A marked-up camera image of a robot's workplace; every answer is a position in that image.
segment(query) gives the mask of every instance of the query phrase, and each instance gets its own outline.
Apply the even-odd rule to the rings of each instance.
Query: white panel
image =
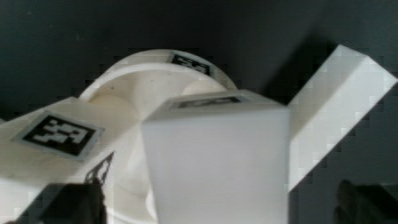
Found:
[[[162,224],[288,223],[288,132],[288,107],[249,91],[165,103],[142,124]]]
[[[395,83],[372,58],[340,46],[290,103],[290,190]]]

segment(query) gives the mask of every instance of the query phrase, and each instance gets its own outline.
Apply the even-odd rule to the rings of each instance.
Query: white surface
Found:
[[[244,95],[251,102],[174,108]],[[249,91],[173,99],[142,124],[162,224],[288,223],[288,107]]]
[[[372,58],[340,46],[290,103],[290,190],[395,83]]]
[[[105,128],[84,162],[11,141],[45,110]],[[135,117],[132,107],[117,98],[112,98],[112,105],[107,106],[89,105],[78,99],[68,98],[0,125],[0,223],[16,220],[48,183],[84,182],[89,170],[116,151],[105,183],[107,190],[117,178],[114,171],[123,169],[130,159],[130,147],[137,136],[133,134]]]
[[[142,51],[142,52],[135,53],[133,55],[130,55],[126,58],[123,58],[121,61],[112,65],[112,67],[105,71],[101,78],[107,76],[114,76],[116,71],[126,67],[132,67],[133,65],[151,64],[153,68],[157,68],[157,66],[160,64],[171,64],[171,58],[173,58],[174,53],[178,53],[181,56],[194,59],[197,62],[205,63],[206,65],[210,65],[212,70],[213,70],[212,78],[222,84],[226,89],[236,90],[235,83],[233,83],[224,71],[213,65],[213,63],[206,59],[203,59],[199,56],[190,54],[189,52],[183,52],[178,50],[167,50],[167,49]]]

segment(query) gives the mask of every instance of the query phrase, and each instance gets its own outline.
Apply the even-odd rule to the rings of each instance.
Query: curved white surface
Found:
[[[171,97],[222,92],[228,90],[219,81],[231,83],[224,72],[215,67],[215,80],[194,69],[167,62],[173,51],[153,50],[126,57],[107,70],[82,93],[80,99],[93,105],[116,106],[114,99],[126,102],[135,111],[130,137],[132,155],[125,158],[125,166],[114,172],[114,182],[105,187],[105,198],[110,223],[155,224],[155,199],[144,158],[141,122]],[[197,56],[196,60],[212,64]]]

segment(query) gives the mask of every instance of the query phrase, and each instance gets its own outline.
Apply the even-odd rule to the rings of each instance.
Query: dark background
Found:
[[[78,96],[116,61],[185,50],[288,103],[338,46],[398,76],[395,0],[0,0],[0,117]],[[331,224],[341,179],[398,183],[398,90],[292,192],[292,224]]]

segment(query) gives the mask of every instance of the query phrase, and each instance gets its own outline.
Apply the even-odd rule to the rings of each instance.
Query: white block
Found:
[[[395,83],[372,58],[340,46],[290,103],[290,190]]]
[[[288,107],[249,91],[164,104],[142,123],[158,223],[288,223],[288,133]]]

